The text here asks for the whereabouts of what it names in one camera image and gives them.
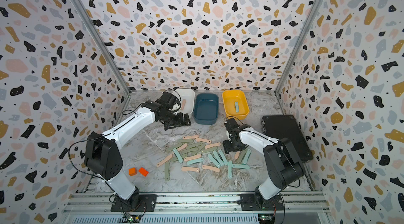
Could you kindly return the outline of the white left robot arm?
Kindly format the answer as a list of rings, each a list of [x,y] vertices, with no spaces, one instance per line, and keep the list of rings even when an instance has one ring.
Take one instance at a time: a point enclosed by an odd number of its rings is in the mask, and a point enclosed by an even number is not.
[[[123,171],[121,149],[137,133],[154,122],[163,124],[164,130],[190,126],[189,115],[181,113],[181,108],[180,94],[175,90],[164,91],[156,101],[141,103],[117,126],[102,134],[90,134],[86,141],[84,163],[105,181],[118,201],[136,205],[140,193]]]

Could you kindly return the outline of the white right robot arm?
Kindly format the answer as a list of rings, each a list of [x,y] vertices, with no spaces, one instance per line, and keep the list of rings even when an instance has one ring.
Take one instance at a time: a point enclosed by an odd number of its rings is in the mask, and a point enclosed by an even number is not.
[[[257,132],[234,117],[225,120],[228,139],[223,141],[225,153],[253,148],[264,156],[268,178],[256,188],[255,200],[268,202],[287,186],[305,175],[303,163],[288,138],[276,139]]]

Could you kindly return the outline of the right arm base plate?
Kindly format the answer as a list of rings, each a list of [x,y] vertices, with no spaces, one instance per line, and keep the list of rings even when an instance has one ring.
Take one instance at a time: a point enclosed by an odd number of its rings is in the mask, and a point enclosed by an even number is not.
[[[241,194],[237,203],[241,206],[242,211],[278,211],[285,209],[284,201],[279,194],[267,200],[259,194]]]

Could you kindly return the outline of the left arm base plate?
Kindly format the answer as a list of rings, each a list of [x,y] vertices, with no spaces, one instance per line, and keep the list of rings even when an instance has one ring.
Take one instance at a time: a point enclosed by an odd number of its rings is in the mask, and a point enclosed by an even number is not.
[[[128,200],[115,196],[111,212],[153,212],[157,202],[156,194],[136,194]]]

